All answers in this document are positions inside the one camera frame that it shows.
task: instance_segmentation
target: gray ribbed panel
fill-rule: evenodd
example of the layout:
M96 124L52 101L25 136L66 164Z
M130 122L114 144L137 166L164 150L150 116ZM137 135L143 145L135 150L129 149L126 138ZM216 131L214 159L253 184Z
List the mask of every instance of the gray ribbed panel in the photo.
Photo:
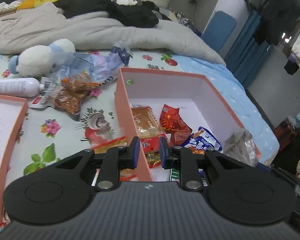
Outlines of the gray ribbed panel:
M264 228L236 225L216 214L198 193L176 182L123 182L96 195L87 210L62 224L32 227L13 222L0 240L297 240L284 223Z

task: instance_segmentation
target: star pattern bed sheet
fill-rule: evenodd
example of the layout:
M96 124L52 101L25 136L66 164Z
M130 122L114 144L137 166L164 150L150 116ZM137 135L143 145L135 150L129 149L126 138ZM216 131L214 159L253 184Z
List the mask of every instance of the star pattern bed sheet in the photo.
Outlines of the star pattern bed sheet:
M106 56L109 51L87 53ZM9 79L14 76L8 70L11 56L0 55L0 79ZM246 96L243 87L224 66L159 50L134 50L132 56L129 67L206 75L221 92L243 125L252 133L262 153L260 161L265 164L271 163L277 153L279 143L256 107ZM51 107L41 110L29 109L16 138L6 185L25 174L89 148L90 143L85 130L88 127L88 118L95 113L103 114L105 120L110 122L113 139L121 137L114 107L115 89L116 82L113 82L94 90L92 97L86 98L82 103L82 116L79 122L73 121L66 113Z

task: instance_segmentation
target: box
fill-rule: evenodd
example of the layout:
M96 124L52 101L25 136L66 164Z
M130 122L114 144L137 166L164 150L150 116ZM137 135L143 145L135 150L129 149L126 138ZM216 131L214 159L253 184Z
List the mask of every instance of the box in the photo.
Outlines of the box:
M17 135L28 111L25 98L0 95L0 225L2 224L2 195L6 175Z
M194 132L199 126L207 128L222 147L235 129L243 128L234 111L204 75L121 68L114 101L119 126L129 143L138 136L130 104L150 106L157 119L164 104L180 108L181 118ZM136 173L139 181L153 181L142 147Z

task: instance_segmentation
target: pink flower print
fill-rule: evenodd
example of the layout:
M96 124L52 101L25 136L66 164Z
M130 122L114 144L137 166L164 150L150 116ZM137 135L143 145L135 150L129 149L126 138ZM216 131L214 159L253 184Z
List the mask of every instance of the pink flower print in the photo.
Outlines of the pink flower print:
M93 96L93 98L98 99L98 96L100 96L102 93L102 90L95 88L91 91L90 95Z
M3 73L1 74L1 76L2 76L3 78L7 78L10 74L11 74L10 70L7 69L5 72L3 72Z
M150 61L153 60L153 57L151 57L151 56L149 56L149 55L143 55L142 58L143 58L143 59L146 59L146 60L150 60Z
M61 127L60 127L60 125L56 121L53 121L53 122L47 124L47 131L48 131L48 133L51 133L53 135L56 135L56 133L60 129L61 129Z
M93 54L93 55L100 55L100 52L99 52L99 51L90 51L89 53L90 53L90 54Z

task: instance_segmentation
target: beige blanket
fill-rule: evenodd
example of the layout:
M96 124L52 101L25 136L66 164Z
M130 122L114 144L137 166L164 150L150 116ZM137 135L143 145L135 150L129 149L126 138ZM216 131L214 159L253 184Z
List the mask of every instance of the beige blanket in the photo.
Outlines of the beige blanket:
M218 53L189 28L160 20L155 28L126 27L107 12L66 19L52 3L0 18L0 54L19 54L35 45L69 39L77 50L111 49L125 41L132 49L169 49L173 53L226 65Z

